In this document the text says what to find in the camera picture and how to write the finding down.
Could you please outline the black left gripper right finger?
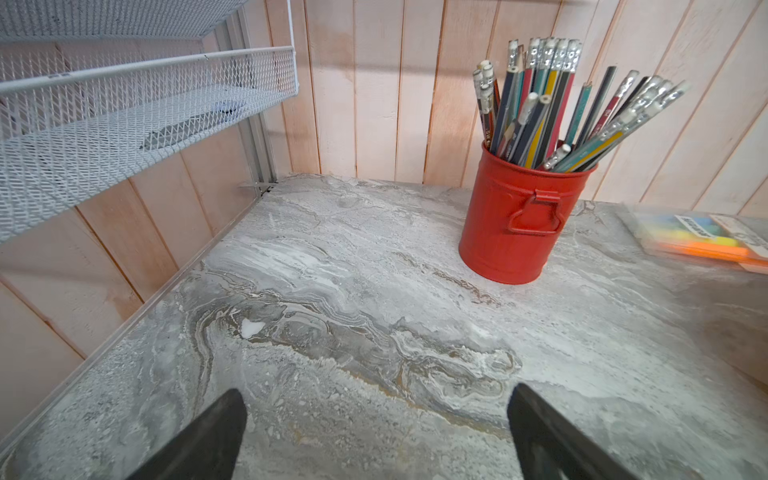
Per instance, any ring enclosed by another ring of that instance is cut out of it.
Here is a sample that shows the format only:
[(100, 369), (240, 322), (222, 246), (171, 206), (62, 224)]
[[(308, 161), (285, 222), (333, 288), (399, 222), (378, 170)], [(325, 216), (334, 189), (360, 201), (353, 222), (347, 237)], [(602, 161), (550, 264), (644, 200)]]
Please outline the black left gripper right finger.
[(525, 479), (636, 477), (524, 383), (513, 389), (507, 418)]

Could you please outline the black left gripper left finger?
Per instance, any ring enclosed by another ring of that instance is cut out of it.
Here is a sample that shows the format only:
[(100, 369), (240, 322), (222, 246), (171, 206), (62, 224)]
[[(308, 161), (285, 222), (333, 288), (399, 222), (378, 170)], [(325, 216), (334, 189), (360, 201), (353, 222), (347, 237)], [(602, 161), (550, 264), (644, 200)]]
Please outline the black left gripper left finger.
[(230, 479), (246, 420), (242, 394), (229, 389), (129, 477)]

